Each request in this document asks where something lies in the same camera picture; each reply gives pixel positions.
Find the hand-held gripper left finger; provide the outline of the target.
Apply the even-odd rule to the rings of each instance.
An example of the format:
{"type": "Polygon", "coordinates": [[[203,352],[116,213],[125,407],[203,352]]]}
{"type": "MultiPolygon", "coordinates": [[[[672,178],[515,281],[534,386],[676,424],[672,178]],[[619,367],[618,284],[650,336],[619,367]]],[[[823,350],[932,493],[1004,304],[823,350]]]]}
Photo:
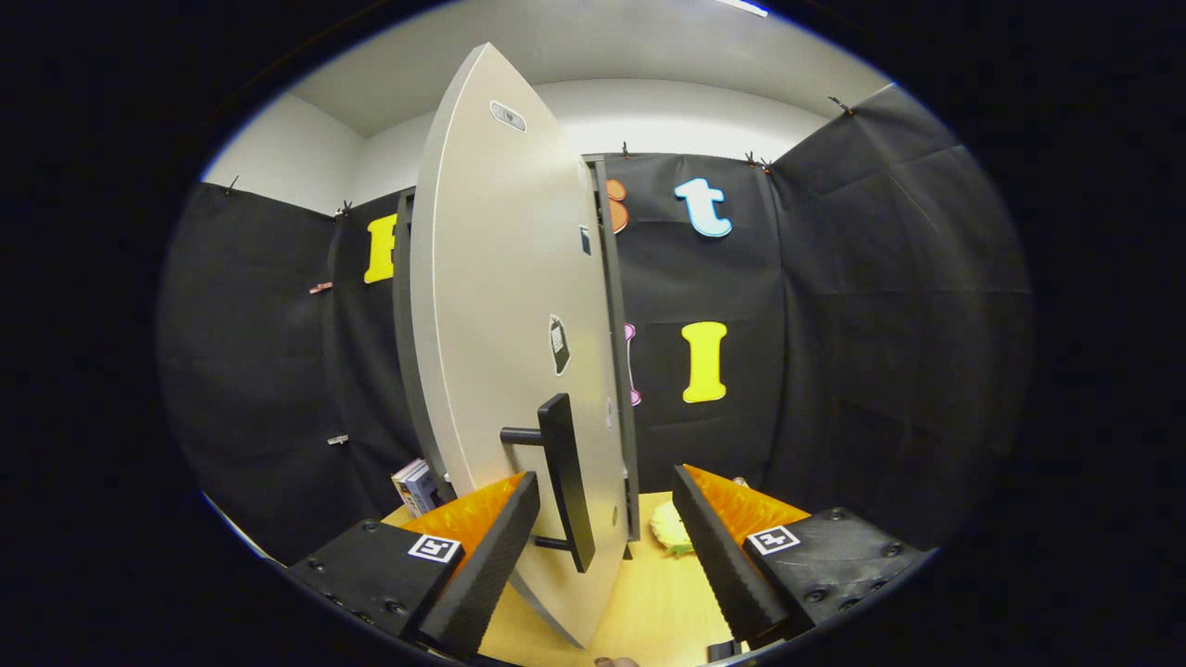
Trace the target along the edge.
{"type": "Polygon", "coordinates": [[[537,476],[518,472],[404,526],[361,521],[287,574],[370,633],[470,659],[537,515],[537,476]]]}

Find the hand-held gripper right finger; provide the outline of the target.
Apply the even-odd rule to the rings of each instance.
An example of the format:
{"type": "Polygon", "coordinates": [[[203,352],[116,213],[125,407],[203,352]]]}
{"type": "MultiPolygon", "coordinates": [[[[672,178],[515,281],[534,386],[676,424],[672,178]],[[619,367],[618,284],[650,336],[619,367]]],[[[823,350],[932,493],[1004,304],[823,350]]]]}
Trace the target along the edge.
{"type": "Polygon", "coordinates": [[[848,508],[798,510],[686,464],[672,502],[733,639],[752,649],[855,615],[932,557],[848,508]]]}

